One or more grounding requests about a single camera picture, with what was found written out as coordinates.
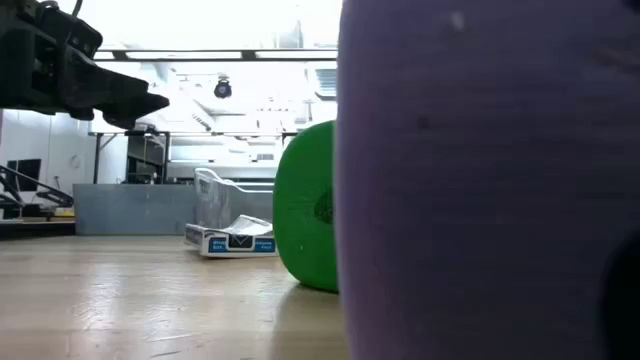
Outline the black computer monitor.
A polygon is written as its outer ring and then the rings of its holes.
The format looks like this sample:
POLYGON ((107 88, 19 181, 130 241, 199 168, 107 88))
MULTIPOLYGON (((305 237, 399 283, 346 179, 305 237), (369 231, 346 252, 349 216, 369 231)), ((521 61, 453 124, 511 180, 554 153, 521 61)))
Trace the black computer monitor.
POLYGON ((35 192, 38 188, 35 180, 39 179, 41 162, 41 159, 9 160, 7 167, 20 173, 20 176, 13 173, 6 175, 10 186, 19 192, 35 192))

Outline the clear plastic bin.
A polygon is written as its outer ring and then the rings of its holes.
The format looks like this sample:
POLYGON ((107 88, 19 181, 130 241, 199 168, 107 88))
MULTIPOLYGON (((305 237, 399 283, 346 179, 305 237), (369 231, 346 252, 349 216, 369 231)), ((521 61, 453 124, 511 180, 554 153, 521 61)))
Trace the clear plastic bin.
POLYGON ((211 229, 231 227, 241 216, 273 221, 272 185, 249 189, 223 179, 209 168, 194 170, 196 192, 195 221, 211 229))

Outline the green foam die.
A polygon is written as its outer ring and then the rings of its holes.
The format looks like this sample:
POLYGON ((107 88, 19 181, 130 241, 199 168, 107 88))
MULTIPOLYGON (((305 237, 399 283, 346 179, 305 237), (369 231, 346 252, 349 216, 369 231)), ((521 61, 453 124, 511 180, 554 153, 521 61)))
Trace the green foam die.
POLYGON ((283 151, 273 189, 273 234, 280 258, 295 279, 336 293, 334 130, 333 121, 313 125, 283 151))

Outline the black background equipment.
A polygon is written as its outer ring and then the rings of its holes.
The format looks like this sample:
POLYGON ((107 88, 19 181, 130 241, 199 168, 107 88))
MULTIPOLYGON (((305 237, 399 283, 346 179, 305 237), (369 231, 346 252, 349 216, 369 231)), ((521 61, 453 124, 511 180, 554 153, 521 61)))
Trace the black background equipment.
MULTIPOLYGON (((10 186, 6 179, 8 173, 20 176, 20 173, 0 165, 0 209, 23 210, 26 202, 22 199, 20 192, 10 186)), ((71 208, 74 205, 74 198, 59 189, 35 180, 38 185, 35 196, 54 203, 58 207, 71 208)))

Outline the black aluminium table frame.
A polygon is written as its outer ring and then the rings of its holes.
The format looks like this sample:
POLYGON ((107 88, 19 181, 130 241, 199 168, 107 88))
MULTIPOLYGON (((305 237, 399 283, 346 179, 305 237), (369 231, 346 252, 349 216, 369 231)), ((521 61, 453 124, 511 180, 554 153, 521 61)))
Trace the black aluminium table frame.
POLYGON ((0 221, 0 241, 72 236, 75 234, 76 226, 74 222, 0 221))

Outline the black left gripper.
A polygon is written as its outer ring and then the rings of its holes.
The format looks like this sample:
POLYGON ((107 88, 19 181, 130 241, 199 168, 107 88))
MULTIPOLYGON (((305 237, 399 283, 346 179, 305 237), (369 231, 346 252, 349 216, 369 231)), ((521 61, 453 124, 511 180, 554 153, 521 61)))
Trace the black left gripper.
POLYGON ((91 60, 103 37, 78 17, 82 4, 66 13, 56 0, 0 0, 0 109, 91 120, 102 107, 108 124, 133 129, 170 100, 91 60))

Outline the metal overhead rail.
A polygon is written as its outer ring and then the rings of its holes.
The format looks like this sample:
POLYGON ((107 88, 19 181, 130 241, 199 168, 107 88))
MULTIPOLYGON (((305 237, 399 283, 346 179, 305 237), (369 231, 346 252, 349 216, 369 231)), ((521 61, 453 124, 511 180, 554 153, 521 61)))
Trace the metal overhead rail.
POLYGON ((99 50, 96 62, 324 62, 336 49, 99 50))

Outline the white card box blue labels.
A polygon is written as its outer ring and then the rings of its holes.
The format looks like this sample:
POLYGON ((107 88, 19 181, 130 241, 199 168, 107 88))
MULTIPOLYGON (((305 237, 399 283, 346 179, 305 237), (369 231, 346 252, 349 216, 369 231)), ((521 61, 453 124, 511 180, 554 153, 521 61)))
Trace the white card box blue labels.
POLYGON ((185 243, 195 248, 201 256, 209 258, 278 256, 272 224, 246 215, 239 216, 222 229, 187 224, 185 243))

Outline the purple foam die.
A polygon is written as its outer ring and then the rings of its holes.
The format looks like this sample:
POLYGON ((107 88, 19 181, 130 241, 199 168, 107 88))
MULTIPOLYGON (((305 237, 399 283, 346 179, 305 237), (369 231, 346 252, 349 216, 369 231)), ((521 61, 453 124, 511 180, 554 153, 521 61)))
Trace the purple foam die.
POLYGON ((344 0, 351 360, 640 360, 640 0, 344 0))

